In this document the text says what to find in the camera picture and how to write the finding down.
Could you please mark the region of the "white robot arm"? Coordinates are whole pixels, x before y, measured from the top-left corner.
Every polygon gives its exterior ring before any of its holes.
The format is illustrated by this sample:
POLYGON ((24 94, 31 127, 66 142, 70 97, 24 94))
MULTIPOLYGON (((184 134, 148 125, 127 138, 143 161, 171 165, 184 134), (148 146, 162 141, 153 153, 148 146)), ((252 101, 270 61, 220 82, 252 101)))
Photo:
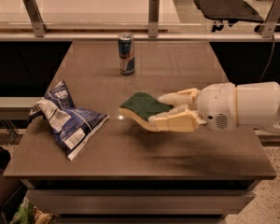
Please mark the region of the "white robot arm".
POLYGON ((158 101, 174 108, 148 118, 159 131, 211 131, 239 126, 280 134, 280 85, 276 82, 235 85, 219 83, 202 90, 164 94, 158 101))

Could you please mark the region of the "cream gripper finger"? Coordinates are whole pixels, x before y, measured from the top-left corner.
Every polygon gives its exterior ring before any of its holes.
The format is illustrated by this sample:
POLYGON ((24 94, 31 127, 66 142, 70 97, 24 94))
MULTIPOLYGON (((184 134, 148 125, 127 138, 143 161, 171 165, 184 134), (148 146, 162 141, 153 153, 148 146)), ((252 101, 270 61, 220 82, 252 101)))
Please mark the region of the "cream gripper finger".
POLYGON ((158 98, 158 101, 167 105, 195 105, 197 95, 200 93, 196 88, 167 93, 158 98))
POLYGON ((192 133, 207 121, 198 111, 190 110, 188 105, 179 105, 168 112, 149 117, 148 123, 155 126, 158 132, 192 133))

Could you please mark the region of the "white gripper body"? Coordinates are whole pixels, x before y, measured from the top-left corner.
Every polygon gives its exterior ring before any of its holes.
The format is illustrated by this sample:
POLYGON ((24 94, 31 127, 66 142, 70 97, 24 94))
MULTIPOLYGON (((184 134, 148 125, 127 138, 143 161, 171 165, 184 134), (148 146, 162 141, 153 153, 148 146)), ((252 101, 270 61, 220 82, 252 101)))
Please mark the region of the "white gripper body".
POLYGON ((200 91, 197 111, 211 131, 236 127, 236 87, 232 83, 210 85, 200 91))

